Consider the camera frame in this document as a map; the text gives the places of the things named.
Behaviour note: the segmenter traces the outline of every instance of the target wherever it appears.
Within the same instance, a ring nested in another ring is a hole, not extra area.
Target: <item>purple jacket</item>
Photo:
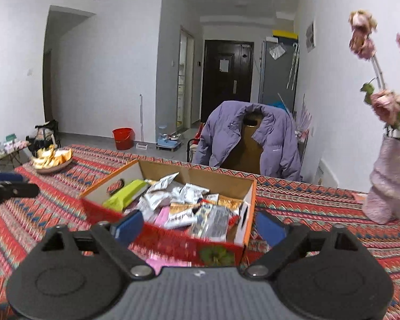
[[[300,181],[301,162],[295,127],[280,108],[259,103],[224,101],[207,119],[193,163],[219,167],[241,139],[245,114],[261,111],[263,120],[252,138],[263,148],[260,170],[264,176]]]

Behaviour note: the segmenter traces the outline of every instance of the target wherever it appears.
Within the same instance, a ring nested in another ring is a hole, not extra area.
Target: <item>stroller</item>
[[[28,149],[34,157],[37,156],[39,149],[47,149],[50,145],[55,145],[57,148],[61,147],[57,120],[51,120],[44,125],[36,125],[35,128],[37,129],[36,136],[27,136],[26,138],[31,143]]]

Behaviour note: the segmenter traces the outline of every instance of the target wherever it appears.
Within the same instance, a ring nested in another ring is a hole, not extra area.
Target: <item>vase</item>
[[[381,150],[370,174],[372,187],[363,204],[369,219],[385,224],[400,212],[400,140],[384,135]]]

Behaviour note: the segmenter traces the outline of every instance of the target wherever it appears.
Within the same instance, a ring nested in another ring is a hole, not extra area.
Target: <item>screw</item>
[[[139,266],[132,267],[130,269],[130,272],[135,277],[148,277],[150,274],[153,273],[153,269],[150,266],[139,265]]]
[[[251,277],[264,277],[268,274],[268,268],[263,265],[253,265],[250,266],[246,272]]]

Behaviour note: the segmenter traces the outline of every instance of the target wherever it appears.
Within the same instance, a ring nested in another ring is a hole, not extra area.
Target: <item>open box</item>
[[[133,160],[80,195],[88,222],[91,224],[98,221],[116,222],[123,217],[122,213],[102,207],[103,202],[109,198],[108,187],[119,179],[124,179],[125,184],[129,184],[136,179],[160,180],[164,176],[176,172],[179,172],[175,178],[177,182],[199,185],[210,189],[211,194],[218,193],[230,198],[244,200],[240,208],[239,224],[228,231],[227,242],[218,243],[192,238],[183,232],[167,230],[146,222],[134,244],[155,253],[196,265],[208,264],[204,260],[205,253],[219,252],[218,254],[222,254],[223,248],[225,248],[225,254],[233,255],[235,265],[239,265],[252,229],[256,195],[256,180],[254,179],[239,178],[178,165]]]

